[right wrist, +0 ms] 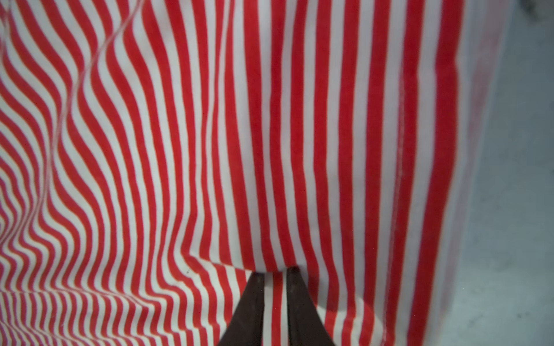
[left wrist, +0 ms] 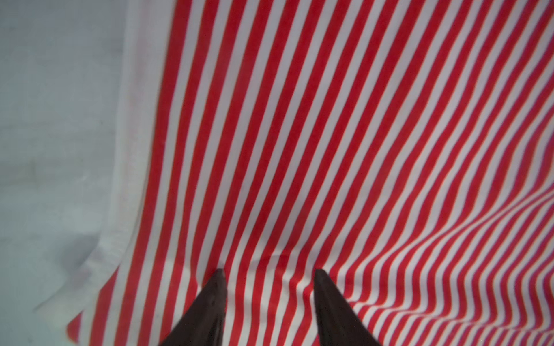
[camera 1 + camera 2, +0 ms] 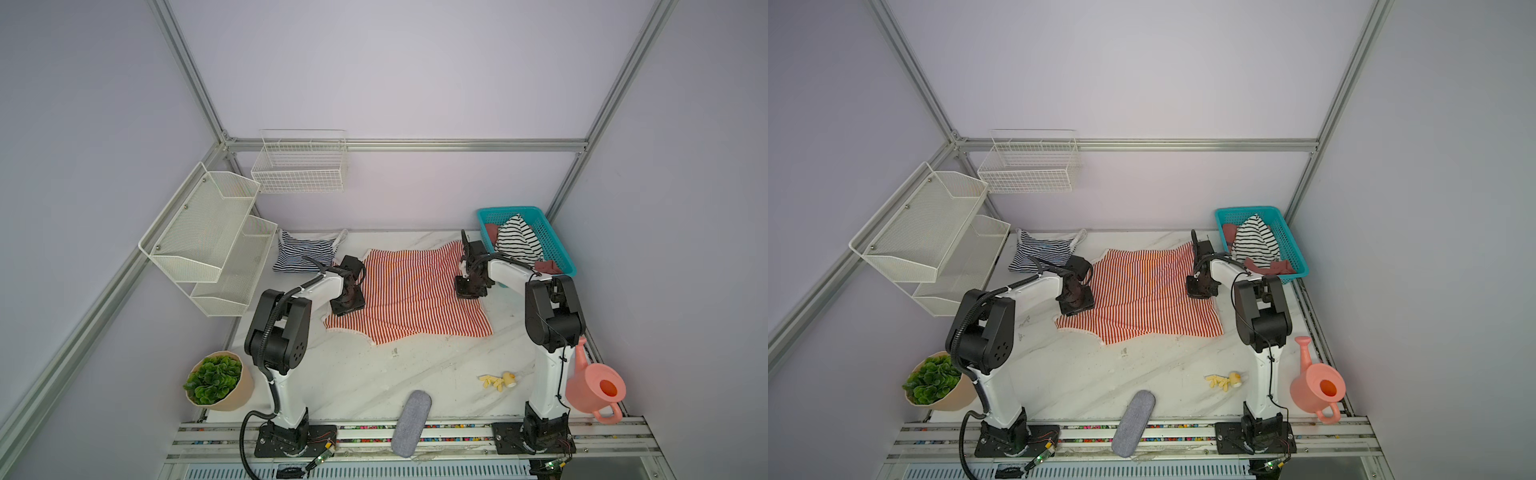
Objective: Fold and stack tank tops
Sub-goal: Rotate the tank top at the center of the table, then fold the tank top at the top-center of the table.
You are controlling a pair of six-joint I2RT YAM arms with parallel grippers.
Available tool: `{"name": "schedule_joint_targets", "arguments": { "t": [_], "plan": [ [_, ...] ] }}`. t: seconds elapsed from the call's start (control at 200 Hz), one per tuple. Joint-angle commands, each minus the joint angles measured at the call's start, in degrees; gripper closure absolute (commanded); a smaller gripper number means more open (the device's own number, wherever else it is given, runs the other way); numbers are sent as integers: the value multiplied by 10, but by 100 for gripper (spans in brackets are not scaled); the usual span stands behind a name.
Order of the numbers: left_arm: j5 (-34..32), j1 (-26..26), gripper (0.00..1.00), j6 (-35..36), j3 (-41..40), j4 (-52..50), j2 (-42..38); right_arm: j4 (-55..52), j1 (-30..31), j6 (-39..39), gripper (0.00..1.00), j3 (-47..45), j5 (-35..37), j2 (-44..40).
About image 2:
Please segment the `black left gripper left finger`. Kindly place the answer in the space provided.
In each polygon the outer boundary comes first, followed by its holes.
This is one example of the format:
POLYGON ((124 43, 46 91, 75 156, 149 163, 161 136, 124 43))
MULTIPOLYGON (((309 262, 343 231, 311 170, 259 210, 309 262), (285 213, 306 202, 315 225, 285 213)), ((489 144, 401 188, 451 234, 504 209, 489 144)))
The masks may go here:
POLYGON ((217 269, 160 345, 222 345, 226 304, 225 273, 217 269))

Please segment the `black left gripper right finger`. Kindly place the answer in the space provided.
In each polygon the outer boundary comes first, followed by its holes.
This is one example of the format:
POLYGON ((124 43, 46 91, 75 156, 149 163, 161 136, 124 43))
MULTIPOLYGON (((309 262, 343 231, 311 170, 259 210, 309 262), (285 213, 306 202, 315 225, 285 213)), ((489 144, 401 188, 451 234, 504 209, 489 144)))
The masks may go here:
POLYGON ((320 345, 380 345, 323 269, 315 271, 314 294, 320 345))

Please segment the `red white striped tank top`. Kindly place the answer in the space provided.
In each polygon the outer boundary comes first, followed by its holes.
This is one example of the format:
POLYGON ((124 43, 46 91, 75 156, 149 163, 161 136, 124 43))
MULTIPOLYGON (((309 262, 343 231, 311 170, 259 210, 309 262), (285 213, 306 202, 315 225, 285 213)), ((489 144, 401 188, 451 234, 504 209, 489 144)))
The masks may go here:
POLYGON ((383 345, 553 344, 552 1, 130 1, 111 210, 37 311, 157 345, 314 345, 324 269, 383 345))

